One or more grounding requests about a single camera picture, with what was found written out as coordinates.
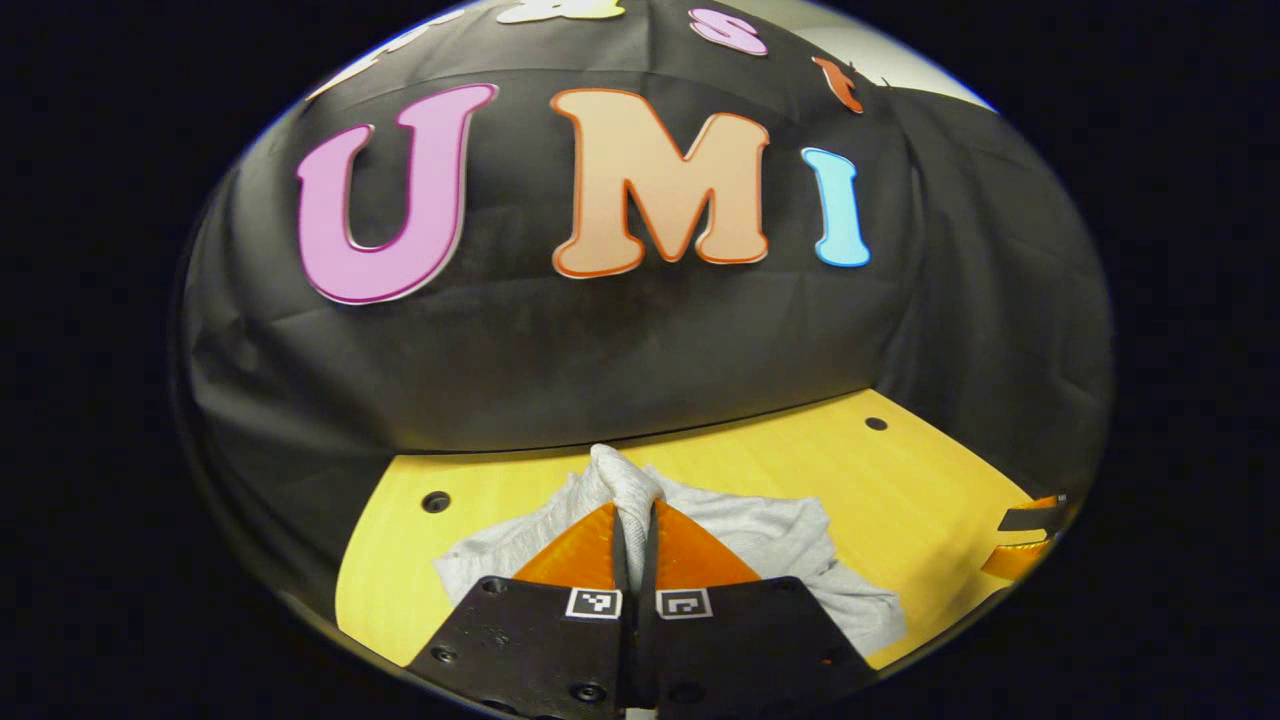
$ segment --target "letter u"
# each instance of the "letter u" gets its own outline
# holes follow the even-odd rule
[[[404,227],[380,247],[357,245],[348,227],[351,168],[372,126],[329,138],[298,164],[298,247],[320,295],[346,305],[403,297],[429,283],[462,236],[466,147],[471,114],[497,96],[494,85],[467,85],[424,97],[397,122],[410,143]]]

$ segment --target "wooden table surface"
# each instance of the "wooden table surface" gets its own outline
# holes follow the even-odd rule
[[[888,427],[876,430],[867,418]],[[979,569],[1030,498],[947,436],[874,391],[714,428],[612,443],[632,462],[717,492],[819,497],[836,556],[899,593],[906,637],[868,657],[883,667],[925,643],[1007,580]],[[452,611],[433,560],[490,525],[532,512],[581,474],[589,446],[488,455],[399,456],[352,533],[338,574],[338,626],[404,666]],[[422,510],[434,491],[443,512]]]

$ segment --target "black cloth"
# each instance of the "black cloth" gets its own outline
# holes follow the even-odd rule
[[[1112,396],[1111,318],[1087,228],[1052,172],[998,115],[872,85],[845,109],[810,58],[829,54],[716,3],[628,4],[612,20],[499,24],[480,3],[370,69],[298,102],[241,158],[200,220],[180,299],[178,372],[219,502],[252,525],[278,587],[332,618],[347,538],[397,454],[553,447],[749,418],[876,388],[1033,496],[1080,489]],[[687,10],[749,19],[753,58],[708,42]],[[466,220],[420,291],[347,306],[303,275],[302,158],[372,124],[351,229],[404,218],[410,102],[489,82],[467,147]],[[641,266],[571,281],[573,129],[562,90],[644,96],[687,149],[713,113],[769,132],[768,256],[666,263],[632,204]],[[823,264],[804,147],[858,167],[872,260]]]

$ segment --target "gray towel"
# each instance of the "gray towel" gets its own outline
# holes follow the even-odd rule
[[[653,466],[640,470],[605,445],[591,447],[586,471],[570,474],[547,505],[461,541],[435,560],[435,569],[457,605],[481,577],[515,575],[573,523],[612,501],[622,520],[627,575],[631,587],[639,587],[654,500],[666,500],[705,528],[762,578],[804,580],[864,657],[906,633],[897,594],[872,585],[836,560],[827,534],[831,520],[817,497],[744,497],[684,486]]]

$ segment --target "blue letter i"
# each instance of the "blue letter i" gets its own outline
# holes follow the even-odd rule
[[[854,197],[854,177],[858,168],[847,159],[805,147],[800,158],[818,176],[818,195],[822,196],[823,234],[815,250],[818,258],[837,268],[856,268],[872,259],[872,251],[863,243],[858,228],[858,200]]]

